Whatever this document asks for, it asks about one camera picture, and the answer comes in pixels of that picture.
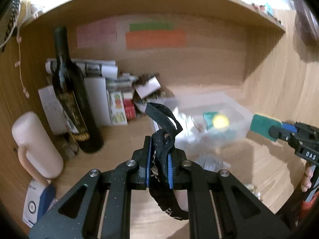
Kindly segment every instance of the red object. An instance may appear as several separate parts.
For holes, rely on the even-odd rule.
[[[312,197],[312,200],[310,202],[301,202],[301,210],[300,210],[300,216],[299,216],[299,222],[307,216],[307,214],[310,212],[312,206],[314,205],[317,197],[319,195],[319,191],[315,193],[315,195]]]
[[[127,49],[186,47],[186,35],[182,29],[132,31],[125,37]]]
[[[123,104],[124,104],[124,107],[126,106],[134,106],[134,103],[133,103],[133,100],[130,100],[130,99],[123,99]]]
[[[133,120],[136,118],[134,106],[124,106],[124,109],[127,120]]]
[[[136,118],[135,108],[133,100],[130,99],[123,99],[125,115],[127,120],[133,120]]]

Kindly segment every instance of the wooden shelf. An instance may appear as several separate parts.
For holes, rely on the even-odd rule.
[[[58,0],[53,8],[28,24],[70,26],[115,15],[148,13],[194,15],[285,30],[272,17],[240,0]]]

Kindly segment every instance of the bottle label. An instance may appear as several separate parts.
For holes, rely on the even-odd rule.
[[[87,132],[87,126],[84,123],[74,92],[59,94],[59,101],[74,139],[77,141],[88,140],[90,135]]]

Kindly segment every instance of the transparent plastic box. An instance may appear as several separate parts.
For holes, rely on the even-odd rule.
[[[211,150],[246,137],[253,114],[223,92],[178,96],[150,100],[167,106],[180,122],[183,131],[176,136],[175,147],[188,156],[209,153]],[[229,120],[229,126],[207,129],[204,113],[218,112]],[[152,121],[154,130],[160,127]]]

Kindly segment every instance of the black fabric strap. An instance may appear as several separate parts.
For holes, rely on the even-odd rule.
[[[183,128],[171,110],[162,104],[148,103],[145,113],[161,126],[161,129],[152,135],[154,153],[152,155],[152,174],[149,182],[150,195],[169,216],[178,220],[187,220],[188,212],[179,207],[174,191],[169,188],[167,177],[168,154],[176,154],[175,136]]]

